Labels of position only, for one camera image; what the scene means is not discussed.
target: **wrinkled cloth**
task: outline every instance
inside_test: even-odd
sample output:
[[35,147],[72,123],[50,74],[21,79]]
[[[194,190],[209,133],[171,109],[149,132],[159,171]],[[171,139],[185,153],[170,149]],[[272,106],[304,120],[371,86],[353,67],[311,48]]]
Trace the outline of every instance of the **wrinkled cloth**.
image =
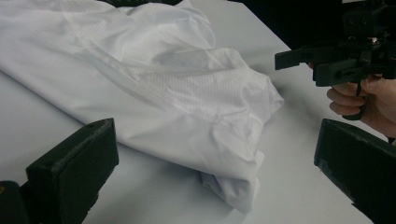
[[230,206],[252,209],[258,143],[283,99],[216,48],[189,1],[0,1],[0,70],[84,123],[114,118],[119,142],[202,172]]

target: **white surface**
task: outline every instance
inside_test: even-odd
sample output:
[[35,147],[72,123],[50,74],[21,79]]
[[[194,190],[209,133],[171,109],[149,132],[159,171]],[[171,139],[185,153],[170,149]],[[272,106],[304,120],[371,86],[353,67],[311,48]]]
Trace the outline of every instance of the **white surface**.
[[[274,54],[287,47],[243,5],[192,2],[212,22],[218,47],[237,49],[286,99],[262,138],[269,147],[254,210],[233,210],[196,171],[120,146],[120,165],[84,223],[371,223],[313,164],[321,119],[342,120],[328,109],[327,89],[315,87],[304,65],[275,72]],[[81,123],[3,74],[0,102],[0,179],[22,184],[24,167]]]

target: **human hand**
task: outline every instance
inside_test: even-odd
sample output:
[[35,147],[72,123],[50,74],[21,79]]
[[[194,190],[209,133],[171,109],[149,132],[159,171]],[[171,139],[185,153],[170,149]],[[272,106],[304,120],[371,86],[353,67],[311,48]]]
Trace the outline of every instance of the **human hand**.
[[369,76],[361,81],[361,95],[355,96],[358,85],[343,83],[333,86],[327,96],[330,109],[336,114],[358,114],[359,106],[366,104],[361,121],[387,137],[396,137],[396,79]]

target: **white table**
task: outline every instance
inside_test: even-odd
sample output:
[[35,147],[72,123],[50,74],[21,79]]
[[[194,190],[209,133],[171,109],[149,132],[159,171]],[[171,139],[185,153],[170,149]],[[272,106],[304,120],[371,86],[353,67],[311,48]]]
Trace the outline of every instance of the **white table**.
[[[237,49],[286,100],[262,137],[269,147],[254,211],[233,210],[201,185],[197,171],[119,145],[120,165],[84,223],[371,223],[313,164],[321,120],[345,121],[328,109],[327,88],[315,87],[306,65],[275,71],[275,53],[288,48],[242,4],[191,1],[212,22],[218,47]],[[2,73],[0,104],[1,180],[23,184],[27,165],[82,126]]]

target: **finger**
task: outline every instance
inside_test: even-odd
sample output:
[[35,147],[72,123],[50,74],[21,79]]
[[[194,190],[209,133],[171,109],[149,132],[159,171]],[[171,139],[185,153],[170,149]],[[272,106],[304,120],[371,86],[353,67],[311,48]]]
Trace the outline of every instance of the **finger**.
[[[356,96],[356,92],[358,90],[358,84],[347,82],[332,86],[332,88],[343,95]],[[365,95],[367,95],[366,91],[361,91],[361,93],[359,94],[359,96],[365,96]]]
[[343,95],[339,91],[336,91],[335,89],[329,89],[327,91],[327,97],[338,105],[352,106],[352,107],[358,107],[364,105],[364,99],[362,97]]
[[361,81],[361,87],[366,91],[378,96],[396,95],[396,80],[384,79],[379,76],[369,76]]
[[336,114],[342,116],[356,115],[361,111],[356,106],[346,106],[346,105],[338,105],[335,102],[331,102],[329,108]]

